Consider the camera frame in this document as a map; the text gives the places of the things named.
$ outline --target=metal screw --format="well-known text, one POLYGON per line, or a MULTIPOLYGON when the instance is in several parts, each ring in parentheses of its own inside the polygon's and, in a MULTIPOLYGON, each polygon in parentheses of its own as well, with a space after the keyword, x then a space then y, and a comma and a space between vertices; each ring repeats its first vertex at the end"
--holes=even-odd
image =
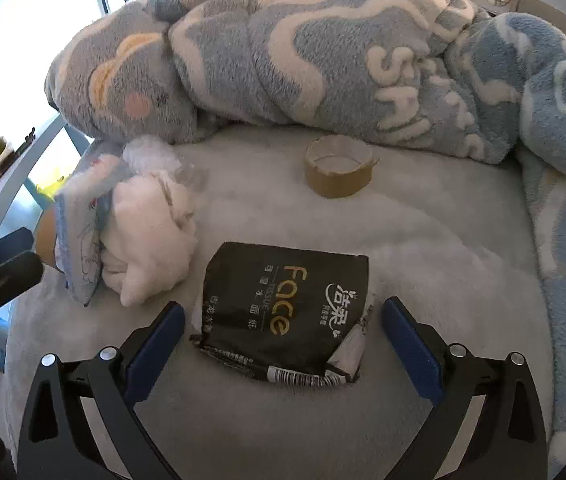
POLYGON ((56 356, 54 354, 45 354, 41 359, 41 364, 43 366, 51 366, 56 361, 56 356))
POLYGON ((111 361, 114 357, 116 357, 116 352, 118 352, 118 350, 116 350, 113 346, 106 346, 98 355, 101 359, 103 359, 103 361, 111 361))
POLYGON ((513 352, 512 355, 510 355, 510 359, 512 360, 512 362, 514 364, 519 365, 519 366, 521 366, 522 364, 525 363, 525 357, 523 357, 518 352, 513 352))
POLYGON ((465 357, 468 352, 463 345, 454 344, 450 346, 450 353, 454 355, 454 357, 465 357))

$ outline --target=blue fleece blanket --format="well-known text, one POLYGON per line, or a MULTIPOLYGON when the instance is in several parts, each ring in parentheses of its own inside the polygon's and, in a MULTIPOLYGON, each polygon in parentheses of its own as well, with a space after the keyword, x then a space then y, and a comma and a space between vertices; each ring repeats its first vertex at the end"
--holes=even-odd
POLYGON ((554 340, 551 474, 566 462, 566 36, 468 0, 139 0, 52 63, 93 137, 195 142, 226 120, 303 123, 497 164, 517 142, 554 340))

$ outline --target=brown tape roll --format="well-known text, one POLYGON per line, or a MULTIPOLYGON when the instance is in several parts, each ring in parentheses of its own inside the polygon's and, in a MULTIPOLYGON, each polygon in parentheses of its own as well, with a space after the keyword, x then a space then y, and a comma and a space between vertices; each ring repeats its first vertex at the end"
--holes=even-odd
POLYGON ((365 142, 343 135, 315 140, 303 158, 307 183, 326 198, 342 198, 363 189, 372 180, 377 162, 365 142))

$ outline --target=gray bed sheet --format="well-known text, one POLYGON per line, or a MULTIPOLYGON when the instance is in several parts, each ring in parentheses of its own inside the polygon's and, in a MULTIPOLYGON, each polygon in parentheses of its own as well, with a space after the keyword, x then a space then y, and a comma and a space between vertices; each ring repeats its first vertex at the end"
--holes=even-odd
MULTIPOLYGON (((371 184, 352 197, 327 200, 307 187, 301 163, 319 135, 310 128, 233 126, 179 146, 208 173, 198 198, 199 248, 188 279, 141 308, 124 308, 103 285, 89 306, 74 303, 62 274, 46 268, 42 283, 12 310, 5 405, 13 449, 42 355, 91 358, 149 324, 167 300, 191 312, 205 266, 225 240, 367 254, 375 311, 359 381, 335 389, 248 380, 184 337, 150 398, 136 406, 183 478, 384 478, 431 409, 380 329, 378 307, 390 295, 448 343, 461 342, 475 355, 522 352, 548 430, 550 329, 518 165, 374 147, 380 162, 371 184)), ((479 408, 473 403, 474 416, 479 408)), ((106 462, 124 473, 95 406, 86 409, 106 462)), ((472 429, 468 417, 442 473, 458 464, 472 429)))

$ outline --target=adhesive tape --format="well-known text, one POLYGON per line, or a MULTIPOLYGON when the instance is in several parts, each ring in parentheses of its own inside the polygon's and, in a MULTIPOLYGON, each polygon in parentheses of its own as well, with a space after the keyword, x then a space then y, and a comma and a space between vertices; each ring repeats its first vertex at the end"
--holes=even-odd
POLYGON ((372 148, 362 140, 332 135, 307 147, 303 165, 312 189, 326 198, 340 198, 367 186, 377 162, 372 148))

